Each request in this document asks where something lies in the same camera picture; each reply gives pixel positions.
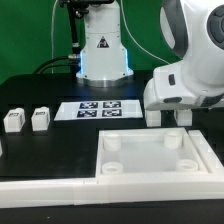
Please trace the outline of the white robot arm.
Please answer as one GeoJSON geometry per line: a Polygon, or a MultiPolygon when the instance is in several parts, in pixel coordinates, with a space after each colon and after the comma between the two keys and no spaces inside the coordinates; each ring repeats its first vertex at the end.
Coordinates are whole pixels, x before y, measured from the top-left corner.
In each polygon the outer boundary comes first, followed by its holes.
{"type": "MultiPolygon", "coordinates": [[[[113,85],[133,75],[120,38],[116,0],[91,3],[84,17],[80,82],[113,85]]],[[[158,67],[145,87],[144,108],[174,110],[224,104],[224,0],[164,0],[162,34],[176,63],[158,67]]]]}

